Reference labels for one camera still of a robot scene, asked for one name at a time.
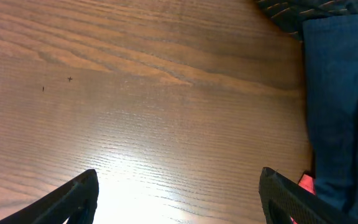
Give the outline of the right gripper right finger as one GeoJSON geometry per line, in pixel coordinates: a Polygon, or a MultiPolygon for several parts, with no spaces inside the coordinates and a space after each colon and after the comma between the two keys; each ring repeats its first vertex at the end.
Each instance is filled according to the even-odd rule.
{"type": "Polygon", "coordinates": [[[358,224],[269,167],[262,169],[259,195],[267,224],[358,224]]]}

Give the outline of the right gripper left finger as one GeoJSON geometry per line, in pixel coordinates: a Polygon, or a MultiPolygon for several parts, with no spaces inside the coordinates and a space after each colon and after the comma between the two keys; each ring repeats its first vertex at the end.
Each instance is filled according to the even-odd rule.
{"type": "Polygon", "coordinates": [[[88,169],[0,224],[92,224],[98,195],[97,173],[88,169]]]}

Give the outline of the red garment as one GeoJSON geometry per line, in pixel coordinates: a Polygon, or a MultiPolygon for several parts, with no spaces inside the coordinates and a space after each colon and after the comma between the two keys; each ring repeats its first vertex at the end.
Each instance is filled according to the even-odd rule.
{"type": "Polygon", "coordinates": [[[304,173],[300,180],[298,181],[298,186],[305,189],[309,193],[316,195],[315,189],[314,189],[314,178],[310,176],[307,173],[304,173]]]}

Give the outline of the navy blue garment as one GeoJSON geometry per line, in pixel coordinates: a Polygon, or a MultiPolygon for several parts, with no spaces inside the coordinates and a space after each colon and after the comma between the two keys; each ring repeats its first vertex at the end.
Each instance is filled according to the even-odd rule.
{"type": "Polygon", "coordinates": [[[358,219],[358,15],[303,24],[317,196],[358,219]]]}

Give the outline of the black patterned shorts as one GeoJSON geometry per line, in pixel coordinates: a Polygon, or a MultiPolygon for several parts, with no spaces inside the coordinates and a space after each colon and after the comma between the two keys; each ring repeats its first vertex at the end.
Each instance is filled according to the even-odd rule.
{"type": "Polygon", "coordinates": [[[358,14],[358,0],[255,0],[255,3],[280,30],[300,41],[304,21],[358,14]]]}

